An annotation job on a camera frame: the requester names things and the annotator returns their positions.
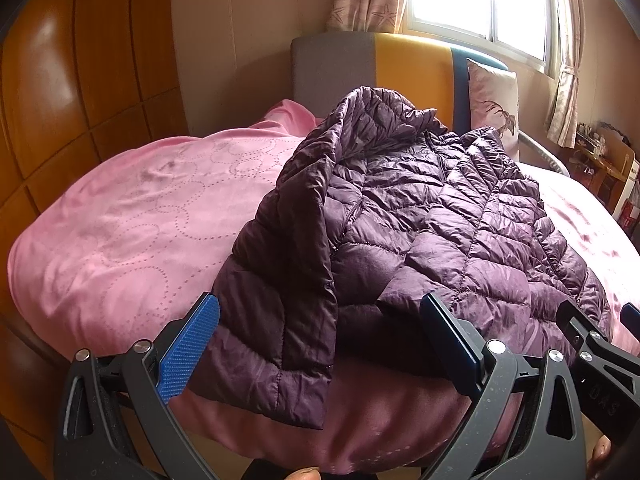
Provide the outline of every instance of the purple puffer jacket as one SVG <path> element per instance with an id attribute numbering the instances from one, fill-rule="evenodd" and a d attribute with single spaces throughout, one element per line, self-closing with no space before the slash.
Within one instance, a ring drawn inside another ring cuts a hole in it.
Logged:
<path id="1" fill-rule="evenodd" d="M 216 278 L 195 393 L 322 428 L 336 351 L 440 373 L 427 292 L 514 352 L 572 354 L 554 323 L 567 298 L 609 333 L 602 285 L 496 131 L 459 136 L 434 114 L 359 88 L 303 140 Z"/>

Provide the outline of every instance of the pink bedsheet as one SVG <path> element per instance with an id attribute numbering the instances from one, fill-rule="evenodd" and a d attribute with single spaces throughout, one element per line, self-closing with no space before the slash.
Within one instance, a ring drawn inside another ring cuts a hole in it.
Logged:
<path id="1" fill-rule="evenodd" d="M 67 358 L 123 352 L 154 338 L 209 290 L 239 229 L 316 120 L 285 101 L 251 128 L 175 137 L 116 156 L 74 184 L 16 241 L 8 273 L 18 309 Z M 580 184 L 522 165 L 549 216 L 603 281 L 616 314 L 640 304 L 640 256 Z M 614 342 L 640 344 L 614 319 Z M 381 471 L 437 450 L 468 401 L 445 380 L 338 358 L 324 430 L 304 430 L 206 400 L 188 389 L 180 423 L 229 449 L 280 465 Z M 504 441 L 515 404 L 495 446 Z"/>

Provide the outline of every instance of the window frame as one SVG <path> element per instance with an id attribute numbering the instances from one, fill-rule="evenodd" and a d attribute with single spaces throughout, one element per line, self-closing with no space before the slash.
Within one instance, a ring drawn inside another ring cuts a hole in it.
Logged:
<path id="1" fill-rule="evenodd" d="M 489 39 L 469 30 L 441 23 L 419 20 L 414 15 L 412 0 L 407 0 L 406 10 L 402 17 L 402 33 L 413 36 L 429 36 L 439 40 L 460 44 L 475 50 L 482 50 L 494 56 L 504 56 L 531 68 L 553 76 L 556 70 L 558 45 L 558 10 L 556 0 L 545 0 L 545 59 L 538 59 L 496 38 L 495 0 L 491 0 L 491 22 Z"/>

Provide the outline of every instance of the floor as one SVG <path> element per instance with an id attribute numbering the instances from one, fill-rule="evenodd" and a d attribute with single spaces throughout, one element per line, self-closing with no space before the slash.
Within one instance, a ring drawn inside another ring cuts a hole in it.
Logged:
<path id="1" fill-rule="evenodd" d="M 149 446 L 146 441 L 136 415 L 132 410 L 128 409 L 123 409 L 122 413 L 143 464 L 149 469 L 163 473 L 158 460 L 153 454 L 151 446 Z M 582 424 L 584 427 L 586 454 L 587 457 L 590 457 L 591 450 L 593 450 L 595 443 L 602 436 L 602 433 L 585 417 L 582 418 Z M 239 480 L 251 462 L 251 459 L 233 453 L 213 440 L 197 434 L 188 433 L 188 435 L 194 447 L 207 463 L 209 463 L 220 480 Z M 391 471 L 378 473 L 380 480 L 417 480 L 419 476 L 420 469 L 417 467 L 399 467 Z"/>

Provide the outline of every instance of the metal screw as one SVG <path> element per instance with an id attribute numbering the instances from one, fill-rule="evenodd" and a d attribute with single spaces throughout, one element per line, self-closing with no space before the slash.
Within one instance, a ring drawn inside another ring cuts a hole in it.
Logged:
<path id="1" fill-rule="evenodd" d="M 145 354 L 151 348 L 151 341 L 147 341 L 146 339 L 141 339 L 135 345 L 133 345 L 134 352 L 138 354 Z"/>
<path id="2" fill-rule="evenodd" d="M 486 347 L 491 351 L 492 354 L 504 354 L 507 347 L 504 345 L 502 341 L 498 341 L 497 339 L 491 339 L 486 344 Z"/>
<path id="3" fill-rule="evenodd" d="M 559 363 L 560 361 L 562 361 L 562 359 L 564 359 L 562 357 L 562 352 L 559 352 L 558 350 L 550 350 L 549 357 L 556 363 Z"/>
<path id="4" fill-rule="evenodd" d="M 91 355 L 91 353 L 86 348 L 78 350 L 76 352 L 76 361 L 86 361 L 89 358 L 89 355 Z"/>

